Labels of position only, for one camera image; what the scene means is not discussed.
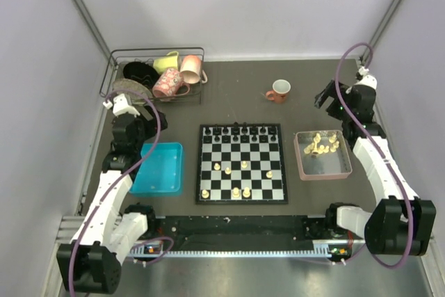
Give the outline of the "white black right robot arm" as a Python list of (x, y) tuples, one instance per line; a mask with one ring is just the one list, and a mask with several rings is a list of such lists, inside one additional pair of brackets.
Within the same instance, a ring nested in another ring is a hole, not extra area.
[(338, 239), (351, 231), (365, 240), (373, 255), (424, 255), (437, 210), (408, 185), (391, 155), (385, 131), (374, 120), (375, 79), (366, 76), (352, 86), (331, 81), (315, 97), (315, 107), (329, 97), (333, 100), (327, 114), (341, 121), (343, 138), (366, 173), (376, 207), (367, 212), (355, 204), (331, 204), (324, 222), (326, 233)]

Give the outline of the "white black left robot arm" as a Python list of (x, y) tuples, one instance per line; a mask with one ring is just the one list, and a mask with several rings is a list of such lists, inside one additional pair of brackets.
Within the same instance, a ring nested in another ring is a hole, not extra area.
[(122, 264), (139, 237), (150, 239), (158, 223), (151, 209), (134, 208), (123, 216), (120, 207), (136, 178), (140, 165), (149, 157), (141, 150), (146, 140), (158, 140), (167, 128), (165, 115), (146, 106), (151, 115), (125, 113), (112, 121), (113, 140), (102, 162), (99, 185), (80, 228), (69, 243), (60, 244), (56, 259), (66, 291), (114, 294)]

